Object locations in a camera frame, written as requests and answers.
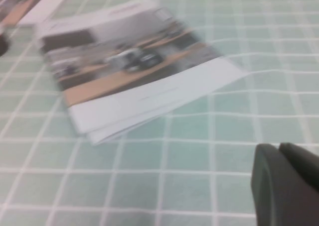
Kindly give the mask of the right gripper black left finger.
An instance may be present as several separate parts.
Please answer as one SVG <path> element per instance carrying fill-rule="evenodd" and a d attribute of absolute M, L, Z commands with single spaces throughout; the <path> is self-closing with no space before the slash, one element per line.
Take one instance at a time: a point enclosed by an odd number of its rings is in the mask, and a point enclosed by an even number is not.
<path fill-rule="evenodd" d="M 271 144 L 255 149 L 251 190 L 259 226 L 317 226 L 319 184 L 308 184 Z"/>

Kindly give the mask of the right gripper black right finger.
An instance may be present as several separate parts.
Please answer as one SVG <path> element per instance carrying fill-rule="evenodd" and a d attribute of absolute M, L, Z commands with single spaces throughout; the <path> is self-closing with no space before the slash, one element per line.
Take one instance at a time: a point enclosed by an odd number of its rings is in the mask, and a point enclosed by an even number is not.
<path fill-rule="evenodd" d="M 279 151 L 308 184 L 319 183 L 319 157 L 292 143 L 281 143 Z"/>

